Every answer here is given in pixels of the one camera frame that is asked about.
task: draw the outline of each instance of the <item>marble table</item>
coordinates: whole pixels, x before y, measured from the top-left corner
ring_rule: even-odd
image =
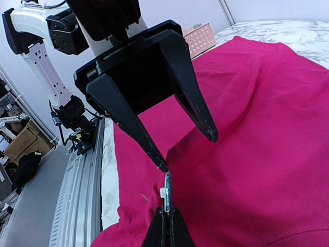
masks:
[[[235,36],[266,43],[284,43],[297,54],[329,68],[329,23],[258,21],[237,23],[215,35],[218,47]],[[113,123],[107,119],[102,161],[103,229],[119,221],[119,178],[114,152]]]

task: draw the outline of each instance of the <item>magenta t-shirt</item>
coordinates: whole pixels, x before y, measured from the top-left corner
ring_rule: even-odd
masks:
[[[193,65],[218,142],[173,97],[140,118],[167,157],[173,205],[196,246],[329,246],[328,70],[240,37]],[[120,221],[93,247],[140,246],[163,204],[164,174],[118,128],[115,146]]]

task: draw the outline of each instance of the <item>pink plastic basket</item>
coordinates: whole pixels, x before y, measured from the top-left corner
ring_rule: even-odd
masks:
[[[197,24],[183,30],[183,36],[189,45],[191,59],[216,45],[209,23]]]

